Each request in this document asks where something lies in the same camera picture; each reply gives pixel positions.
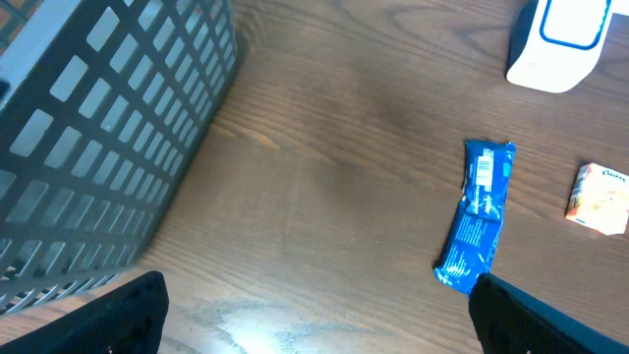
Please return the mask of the blue Oreo cookie pack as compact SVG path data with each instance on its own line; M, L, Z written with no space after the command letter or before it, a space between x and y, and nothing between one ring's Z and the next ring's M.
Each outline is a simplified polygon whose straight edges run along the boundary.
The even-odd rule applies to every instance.
M490 271L504 224L516 146L479 140L465 142L463 195L433 271L437 280L465 295Z

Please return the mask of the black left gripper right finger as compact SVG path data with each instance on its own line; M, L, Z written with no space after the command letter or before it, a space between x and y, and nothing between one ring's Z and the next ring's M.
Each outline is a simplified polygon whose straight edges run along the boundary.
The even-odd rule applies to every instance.
M469 313L485 353L626 353L628 346L497 276L481 275Z

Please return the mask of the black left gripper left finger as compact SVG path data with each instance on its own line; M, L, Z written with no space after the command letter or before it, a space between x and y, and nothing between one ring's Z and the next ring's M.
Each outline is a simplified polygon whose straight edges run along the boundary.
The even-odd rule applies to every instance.
M155 354L168 307L164 276L153 270L3 344L1 354Z

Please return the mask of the small orange snack box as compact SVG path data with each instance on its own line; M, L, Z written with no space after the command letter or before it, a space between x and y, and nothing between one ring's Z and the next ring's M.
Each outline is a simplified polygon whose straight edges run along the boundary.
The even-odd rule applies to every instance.
M596 163L582 166L565 218L606 236L624 234L628 222L628 176Z

